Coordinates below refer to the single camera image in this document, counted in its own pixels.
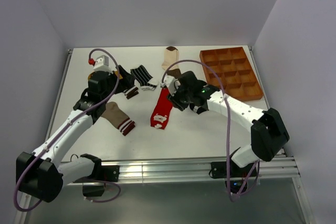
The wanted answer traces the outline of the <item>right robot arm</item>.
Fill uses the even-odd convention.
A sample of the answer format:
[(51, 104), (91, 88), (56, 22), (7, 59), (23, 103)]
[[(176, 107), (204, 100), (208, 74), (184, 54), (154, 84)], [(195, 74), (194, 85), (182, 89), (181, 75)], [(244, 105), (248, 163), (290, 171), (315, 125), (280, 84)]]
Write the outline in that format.
[(228, 173), (234, 177), (240, 176), (247, 165), (256, 161), (271, 161), (290, 139), (277, 110), (263, 110), (245, 104), (224, 94), (218, 87), (198, 80), (191, 71), (183, 73), (178, 79), (165, 76), (163, 86), (169, 91), (168, 100), (180, 111), (193, 104), (224, 115), (228, 122), (234, 121), (248, 130), (249, 143), (238, 148), (227, 164)]

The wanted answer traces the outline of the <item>red christmas sock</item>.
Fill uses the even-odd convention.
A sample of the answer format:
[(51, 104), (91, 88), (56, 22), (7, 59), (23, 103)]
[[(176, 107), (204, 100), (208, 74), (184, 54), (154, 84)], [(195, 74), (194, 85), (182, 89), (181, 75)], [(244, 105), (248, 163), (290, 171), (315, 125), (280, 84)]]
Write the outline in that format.
[(159, 99), (150, 118), (151, 127), (161, 130), (166, 128), (173, 107), (173, 104), (167, 98), (169, 94), (168, 88), (161, 89)]

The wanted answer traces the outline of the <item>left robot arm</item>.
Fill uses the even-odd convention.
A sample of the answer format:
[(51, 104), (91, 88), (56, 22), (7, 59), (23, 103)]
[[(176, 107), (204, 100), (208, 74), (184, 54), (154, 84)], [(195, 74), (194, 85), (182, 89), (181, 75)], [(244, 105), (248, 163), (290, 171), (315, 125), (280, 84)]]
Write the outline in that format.
[(112, 95), (119, 93), (120, 77), (108, 71), (95, 71), (88, 78), (88, 86), (62, 126), (32, 153), (22, 152), (16, 160), (17, 194), (23, 192), (39, 201), (51, 202), (62, 188), (78, 179), (91, 182), (102, 176), (101, 159), (82, 154), (73, 162), (61, 161), (83, 133), (90, 129), (106, 110)]

